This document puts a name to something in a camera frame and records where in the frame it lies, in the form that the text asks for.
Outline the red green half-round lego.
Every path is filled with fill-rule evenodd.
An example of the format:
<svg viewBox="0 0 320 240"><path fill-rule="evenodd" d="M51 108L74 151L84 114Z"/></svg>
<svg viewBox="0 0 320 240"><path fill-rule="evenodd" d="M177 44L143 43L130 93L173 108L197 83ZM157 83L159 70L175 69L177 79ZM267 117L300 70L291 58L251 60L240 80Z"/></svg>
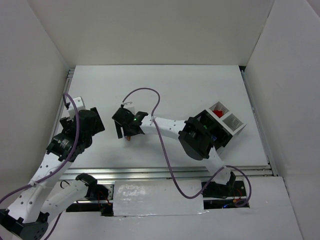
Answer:
<svg viewBox="0 0 320 240"><path fill-rule="evenodd" d="M218 118L221 118L224 115L224 112L221 110L213 110L212 111Z"/></svg>

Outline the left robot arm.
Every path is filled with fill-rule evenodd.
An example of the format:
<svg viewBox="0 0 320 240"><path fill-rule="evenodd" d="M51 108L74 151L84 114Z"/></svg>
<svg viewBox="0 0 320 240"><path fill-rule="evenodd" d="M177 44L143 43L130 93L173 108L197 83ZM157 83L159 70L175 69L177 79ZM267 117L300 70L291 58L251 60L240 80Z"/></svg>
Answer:
<svg viewBox="0 0 320 240"><path fill-rule="evenodd" d="M43 161L30 180L30 187L20 192L18 198L0 211L0 224L22 240L41 239L50 222L73 202L80 199L97 200L108 196L108 189L87 173L76 176L63 190L50 197L50 193L62 174L72 165L76 157L93 143L93 136L105 130L98 110L82 109L79 114L79 138L75 152L69 161L76 137L76 118L60 119L62 132L55 135Z"/></svg>

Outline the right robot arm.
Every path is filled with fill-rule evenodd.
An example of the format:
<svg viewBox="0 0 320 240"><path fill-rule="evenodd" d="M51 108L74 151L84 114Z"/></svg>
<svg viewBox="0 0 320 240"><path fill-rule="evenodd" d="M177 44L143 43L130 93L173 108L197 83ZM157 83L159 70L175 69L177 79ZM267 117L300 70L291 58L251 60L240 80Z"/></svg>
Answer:
<svg viewBox="0 0 320 240"><path fill-rule="evenodd" d="M218 155L234 134L223 122L207 110L187 120L172 120L153 116L143 111L133 113L120 107L112 116L118 138L136 135L158 135L179 141L188 157L200 161L215 183L232 188L235 175Z"/></svg>

